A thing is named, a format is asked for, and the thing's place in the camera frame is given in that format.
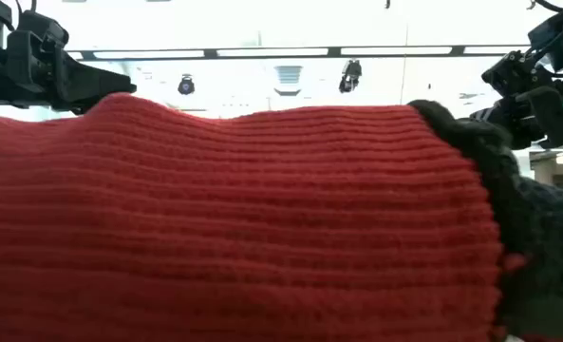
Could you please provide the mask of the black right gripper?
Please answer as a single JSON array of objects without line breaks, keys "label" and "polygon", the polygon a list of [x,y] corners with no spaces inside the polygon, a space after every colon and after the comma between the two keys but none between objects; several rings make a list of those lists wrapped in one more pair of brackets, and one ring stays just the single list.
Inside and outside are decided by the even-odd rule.
[{"label": "black right gripper", "polygon": [[551,71],[530,50],[511,51],[481,74],[499,95],[469,118],[497,131],[511,148],[563,145],[563,73]]}]

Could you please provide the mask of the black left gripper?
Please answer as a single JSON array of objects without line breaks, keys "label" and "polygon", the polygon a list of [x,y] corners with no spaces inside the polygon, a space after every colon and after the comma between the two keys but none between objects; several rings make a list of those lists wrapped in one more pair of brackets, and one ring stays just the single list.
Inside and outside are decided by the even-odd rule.
[{"label": "black left gripper", "polygon": [[64,51],[68,33],[57,21],[26,10],[3,47],[2,29],[8,24],[0,10],[0,105],[48,105],[83,115],[110,94],[137,90],[129,76],[74,60]]}]

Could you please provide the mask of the red knit gardening glove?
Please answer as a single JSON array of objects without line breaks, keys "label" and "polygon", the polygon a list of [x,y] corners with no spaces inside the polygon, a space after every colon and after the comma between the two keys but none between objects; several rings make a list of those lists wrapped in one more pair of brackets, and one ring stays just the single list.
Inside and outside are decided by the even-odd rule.
[{"label": "red knit gardening glove", "polygon": [[0,117],[0,342],[563,342],[563,190],[434,102]]}]

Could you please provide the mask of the grey ceiling vent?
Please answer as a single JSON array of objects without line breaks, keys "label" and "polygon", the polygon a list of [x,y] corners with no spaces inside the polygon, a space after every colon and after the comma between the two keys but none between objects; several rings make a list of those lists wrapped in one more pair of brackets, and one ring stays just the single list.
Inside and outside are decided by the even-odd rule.
[{"label": "grey ceiling vent", "polygon": [[279,96],[297,96],[301,90],[300,77],[303,70],[302,66],[276,66],[277,83],[274,91]]}]

